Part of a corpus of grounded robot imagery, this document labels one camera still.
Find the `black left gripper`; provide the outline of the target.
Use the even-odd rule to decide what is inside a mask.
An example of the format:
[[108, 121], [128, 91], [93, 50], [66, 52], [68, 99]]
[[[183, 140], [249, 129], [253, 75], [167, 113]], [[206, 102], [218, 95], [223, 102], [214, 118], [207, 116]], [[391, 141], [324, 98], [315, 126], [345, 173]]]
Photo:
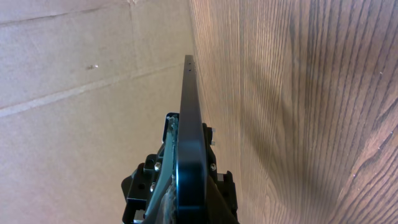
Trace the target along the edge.
[[[176, 150], [179, 114], [169, 113], [165, 119], [162, 146], [149, 154], [145, 162], [122, 183], [126, 200], [123, 223], [176, 223], [177, 183]], [[208, 155], [209, 176], [206, 185], [206, 222], [208, 224], [238, 224], [238, 203], [233, 175], [217, 172], [212, 151], [214, 129], [203, 124]]]

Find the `blue Galaxy smartphone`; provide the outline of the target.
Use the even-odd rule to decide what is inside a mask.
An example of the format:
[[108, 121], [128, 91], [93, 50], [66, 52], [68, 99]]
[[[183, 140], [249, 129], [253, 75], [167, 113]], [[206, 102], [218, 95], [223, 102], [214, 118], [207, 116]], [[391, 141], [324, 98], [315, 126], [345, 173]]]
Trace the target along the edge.
[[184, 62], [176, 159], [177, 222], [205, 223], [208, 169], [192, 55]]

